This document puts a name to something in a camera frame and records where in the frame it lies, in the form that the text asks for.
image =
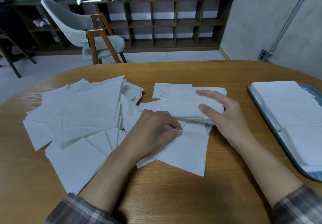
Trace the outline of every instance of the light blue tray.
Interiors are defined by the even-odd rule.
[[[297,160],[295,159],[293,154],[289,151],[289,149],[288,149],[287,145],[285,144],[283,138],[280,137],[280,135],[278,134],[278,131],[274,128],[273,124],[268,119],[268,116],[265,114],[265,112],[263,111],[262,107],[260,106],[260,104],[258,103],[257,99],[255,98],[254,94],[252,93],[252,91],[250,89],[251,85],[252,84],[249,84],[248,88],[247,88],[249,94],[251,95],[251,97],[254,100],[257,108],[260,110],[262,116],[266,120],[267,124],[271,128],[272,132],[274,133],[275,137],[279,141],[280,145],[284,149],[284,151],[287,154],[287,156],[291,159],[291,161],[294,164],[294,166],[296,167],[296,169],[298,169],[298,171],[300,173],[302,173],[304,176],[306,176],[307,178],[309,178],[311,180],[314,180],[314,181],[322,182],[322,171],[307,172],[302,167],[300,167],[299,163],[297,162]],[[310,94],[314,95],[315,100],[319,103],[320,106],[322,106],[322,94],[320,92],[318,92],[315,88],[313,88],[313,87],[311,87],[311,86],[309,86],[307,84],[299,83],[299,86],[301,88],[305,89],[306,91],[308,91]]]

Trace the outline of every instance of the baseboard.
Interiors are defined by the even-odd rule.
[[[221,53],[221,55],[224,57],[225,60],[231,59],[231,57],[229,57],[229,55],[226,53],[226,51],[221,46],[219,47],[219,52]]]

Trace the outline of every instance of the dark wooden shelving unit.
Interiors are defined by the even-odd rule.
[[[173,19],[153,19],[153,2],[174,2]],[[196,1],[195,18],[178,18],[178,5],[181,1]],[[223,32],[228,20],[233,0],[220,1],[216,18],[203,18],[203,9],[207,0],[131,0],[131,2],[149,2],[151,19],[132,20],[131,7],[123,1],[94,2],[98,13],[103,13],[115,32],[117,29],[125,29],[129,39],[125,40],[125,53],[130,52],[168,52],[168,51],[203,51],[218,50]],[[67,5],[76,14],[85,14],[83,7],[76,4],[76,0],[64,0],[59,2]],[[123,3],[125,20],[111,21],[108,4]],[[17,13],[25,23],[27,29],[38,44],[38,55],[67,55],[81,54],[82,48],[72,45],[60,31],[53,19],[38,1],[14,3]],[[46,18],[50,25],[36,27],[33,20]],[[200,37],[201,27],[212,28],[211,37]],[[155,38],[157,28],[173,28],[173,38]],[[193,29],[191,38],[179,38],[178,28],[190,27]],[[150,30],[151,39],[136,39],[136,30]]]

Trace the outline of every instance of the chair backrest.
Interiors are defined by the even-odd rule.
[[[89,48],[86,30],[93,29],[91,15],[74,14],[52,0],[41,0],[41,3],[72,44]]]

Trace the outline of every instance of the tiled floor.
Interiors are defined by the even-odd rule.
[[[219,51],[126,53],[124,56],[128,63],[224,59]],[[22,75],[20,79],[16,77],[5,59],[0,60],[0,64],[3,65],[0,67],[0,104],[38,80],[70,69],[92,65],[92,62],[83,59],[82,55],[37,56],[34,59],[37,64],[33,64],[30,60],[21,60],[15,63]],[[115,63],[115,61],[112,57],[108,57],[102,59],[102,63]]]

